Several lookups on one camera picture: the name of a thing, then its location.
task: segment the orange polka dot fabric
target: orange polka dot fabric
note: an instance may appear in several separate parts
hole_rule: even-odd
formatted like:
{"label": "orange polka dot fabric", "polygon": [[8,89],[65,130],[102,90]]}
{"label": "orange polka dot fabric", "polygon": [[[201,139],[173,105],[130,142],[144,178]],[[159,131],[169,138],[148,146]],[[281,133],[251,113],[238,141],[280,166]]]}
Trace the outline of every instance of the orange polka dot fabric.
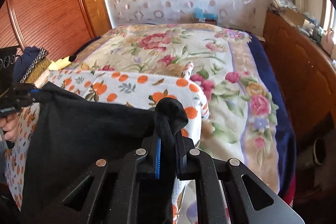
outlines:
{"label": "orange polka dot fabric", "polygon": [[[200,140],[202,119],[209,116],[207,98],[202,89],[184,78],[135,72],[63,70],[51,72],[48,80],[90,102],[153,110],[164,98],[178,100],[189,119],[181,133],[195,144]],[[18,141],[12,150],[6,152],[6,180],[18,208],[21,208],[24,198],[22,189],[26,155],[38,114],[38,104],[22,111]],[[174,197],[180,195],[184,185],[185,182],[175,182]]]}

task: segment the pink rose pattern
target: pink rose pattern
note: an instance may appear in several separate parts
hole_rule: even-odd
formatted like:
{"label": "pink rose pattern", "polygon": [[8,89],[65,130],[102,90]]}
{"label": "pink rose pattern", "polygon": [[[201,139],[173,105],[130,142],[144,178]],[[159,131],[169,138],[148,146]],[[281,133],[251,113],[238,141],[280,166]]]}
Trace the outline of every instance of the pink rose pattern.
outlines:
{"label": "pink rose pattern", "polygon": [[206,43],[205,46],[212,52],[226,52],[224,45],[215,44],[214,42]]}
{"label": "pink rose pattern", "polygon": [[112,68],[110,65],[105,65],[100,70],[103,70],[103,71],[114,71],[115,69]]}
{"label": "pink rose pattern", "polygon": [[165,63],[167,66],[170,65],[170,63],[175,59],[175,57],[166,55],[162,59],[160,59],[158,62]]}
{"label": "pink rose pattern", "polygon": [[199,74],[192,75],[190,77],[190,80],[194,81],[196,84],[198,84],[201,87],[208,101],[211,100],[211,93],[215,87],[215,83],[213,81],[206,80],[203,78],[203,76]]}
{"label": "pink rose pattern", "polygon": [[237,71],[229,72],[225,76],[225,80],[231,83],[237,83],[240,79],[240,73]]}
{"label": "pink rose pattern", "polygon": [[251,110],[257,116],[266,116],[271,113],[269,101],[261,94],[255,94],[251,98]]}
{"label": "pink rose pattern", "polygon": [[254,144],[258,149],[263,149],[265,147],[265,141],[263,138],[256,138]]}
{"label": "pink rose pattern", "polygon": [[161,51],[166,51],[164,45],[170,43],[170,36],[167,33],[154,33],[148,35],[145,38],[139,41],[139,47],[144,48],[145,50],[158,49]]}
{"label": "pink rose pattern", "polygon": [[247,33],[230,30],[230,29],[223,29],[221,32],[218,32],[214,35],[216,38],[222,38],[225,39],[227,37],[233,38],[234,40],[240,40],[244,38],[245,36],[248,36]]}

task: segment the black pillow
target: black pillow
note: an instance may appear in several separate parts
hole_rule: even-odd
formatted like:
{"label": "black pillow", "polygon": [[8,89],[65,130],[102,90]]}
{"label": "black pillow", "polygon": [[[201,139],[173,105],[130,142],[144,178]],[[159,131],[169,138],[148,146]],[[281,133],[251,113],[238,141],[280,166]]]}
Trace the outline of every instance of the black pillow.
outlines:
{"label": "black pillow", "polygon": [[18,47],[0,48],[0,94],[13,83],[13,69]]}

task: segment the black bag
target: black bag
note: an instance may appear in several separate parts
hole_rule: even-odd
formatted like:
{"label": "black bag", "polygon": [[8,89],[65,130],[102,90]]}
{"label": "black bag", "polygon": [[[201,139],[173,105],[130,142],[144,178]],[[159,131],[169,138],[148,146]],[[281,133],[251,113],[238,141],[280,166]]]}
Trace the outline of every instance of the black bag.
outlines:
{"label": "black bag", "polygon": [[0,189],[0,224],[21,224],[20,211],[10,193]]}
{"label": "black bag", "polygon": [[13,83],[16,51],[20,46],[0,48],[0,94]]}

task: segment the red fabric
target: red fabric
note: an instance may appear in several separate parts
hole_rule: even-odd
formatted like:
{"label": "red fabric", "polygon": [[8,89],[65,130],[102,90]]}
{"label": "red fabric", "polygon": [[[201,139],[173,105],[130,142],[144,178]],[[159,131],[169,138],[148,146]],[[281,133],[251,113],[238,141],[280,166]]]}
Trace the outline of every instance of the red fabric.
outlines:
{"label": "red fabric", "polygon": [[286,195],[283,197],[283,200],[290,205],[294,199],[294,194],[295,194],[295,185],[296,185],[296,179],[295,179],[295,174],[292,179],[292,183],[286,193]]}

